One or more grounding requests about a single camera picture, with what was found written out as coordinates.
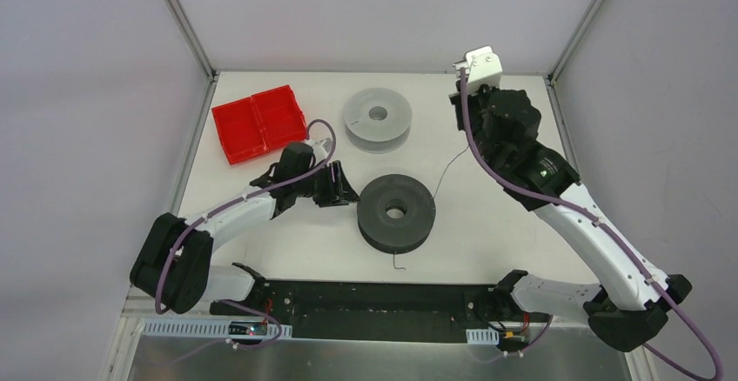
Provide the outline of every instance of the white wall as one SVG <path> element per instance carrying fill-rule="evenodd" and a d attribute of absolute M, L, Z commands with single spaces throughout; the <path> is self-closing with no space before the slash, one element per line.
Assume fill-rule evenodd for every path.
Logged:
<path fill-rule="evenodd" d="M 162 0 L 0 20 L 0 379 L 96 379 L 205 76 Z"/>
<path fill-rule="evenodd" d="M 738 0 L 609 0 L 558 95 L 583 177 L 738 373 Z M 654 344 L 704 375 L 678 322 Z M 661 379 L 682 379 L 660 365 Z"/>
<path fill-rule="evenodd" d="M 546 73 L 590 0 L 180 0 L 221 70 L 443 72 L 492 43 Z"/>

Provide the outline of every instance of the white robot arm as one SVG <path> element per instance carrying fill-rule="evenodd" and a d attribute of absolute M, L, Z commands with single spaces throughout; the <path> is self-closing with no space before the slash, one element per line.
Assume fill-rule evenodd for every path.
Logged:
<path fill-rule="evenodd" d="M 551 225 L 600 281 L 570 284 L 512 271 L 494 291 L 523 311 L 588 324 L 600 339 L 620 351 L 631 351 L 654 337 L 667 322 L 670 310 L 654 285 L 678 304 L 691 291 L 691 284 L 682 275 L 668 276 L 645 259 L 605 217 L 566 159 L 536 140 L 540 112 L 525 91 L 500 90 L 502 67 L 491 47 L 468 52 L 454 66 L 460 74 L 457 89 L 460 93 L 466 90 L 463 103 L 460 93 L 450 96 L 457 126 L 465 132 L 470 129 L 470 145 L 483 166 L 523 192 L 583 206 L 585 213 L 596 217 L 593 221 L 560 203 L 506 188 L 527 210 Z M 602 225 L 616 233 L 645 266 L 651 274 L 648 280 Z"/>
<path fill-rule="evenodd" d="M 212 253 L 255 224 L 279 216 L 297 197 L 312 197 L 318 207 L 357 202 L 359 196 L 346 181 L 340 161 L 325 165 L 307 179 L 271 190 L 275 184 L 313 170 L 328 157 L 331 146 L 331 139 L 290 144 L 278 163 L 229 198 L 236 203 L 225 201 L 185 218 L 169 213 L 159 216 L 131 270 L 131 283 L 155 297 L 175 240 L 192 228 L 186 246 L 176 256 L 176 266 L 165 273 L 162 303 L 183 313 L 200 300 L 246 299 L 254 284 L 253 271 L 241 264 L 211 265 Z M 264 189 L 266 192 L 251 196 Z"/>

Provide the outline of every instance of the gray tape roll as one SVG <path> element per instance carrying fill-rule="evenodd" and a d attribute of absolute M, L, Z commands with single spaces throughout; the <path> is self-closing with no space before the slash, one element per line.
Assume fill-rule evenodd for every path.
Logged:
<path fill-rule="evenodd" d="M 413 109 L 397 91 L 370 88 L 346 102 L 344 122 L 349 141 L 370 153 L 399 148 L 410 135 Z"/>
<path fill-rule="evenodd" d="M 436 218 L 433 195 L 407 175 L 384 175 L 361 191 L 356 216 L 359 231 L 374 249 L 400 254 L 418 249 Z"/>

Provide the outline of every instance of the white tabletop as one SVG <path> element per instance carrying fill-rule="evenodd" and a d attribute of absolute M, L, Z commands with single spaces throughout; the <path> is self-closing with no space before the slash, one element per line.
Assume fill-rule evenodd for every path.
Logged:
<path fill-rule="evenodd" d="M 324 118 L 338 135 L 334 159 L 358 193 L 374 178 L 400 173 L 431 192 L 446 164 L 466 147 L 448 95 L 453 75 L 224 72 L 212 106 L 289 84 L 305 120 Z M 396 90 L 413 107 L 410 137 L 394 152 L 373 155 L 346 138 L 341 111 L 346 100 L 371 87 Z M 503 77 L 504 89 L 525 90 L 543 118 L 539 140 L 562 151 L 554 114 L 541 77 Z M 328 136 L 319 126 L 318 138 Z M 192 214 L 231 199 L 276 162 L 279 151 L 230 166 L 209 113 L 180 209 Z M 591 283 L 594 274 L 566 242 L 512 200 L 467 151 L 449 168 L 436 197 L 437 216 L 428 239 L 397 256 L 374 250 L 359 234 L 355 204 L 319 209 L 310 199 L 263 223 L 218 250 L 215 264 L 240 262 L 268 278 L 408 283 L 496 283 L 512 269 L 540 277 Z"/>

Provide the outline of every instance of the red plastic box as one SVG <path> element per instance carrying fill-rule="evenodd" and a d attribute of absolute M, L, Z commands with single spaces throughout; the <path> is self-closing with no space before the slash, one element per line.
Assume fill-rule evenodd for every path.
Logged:
<path fill-rule="evenodd" d="M 289 85 L 212 109 L 228 164 L 237 164 L 305 140 L 302 110 Z"/>

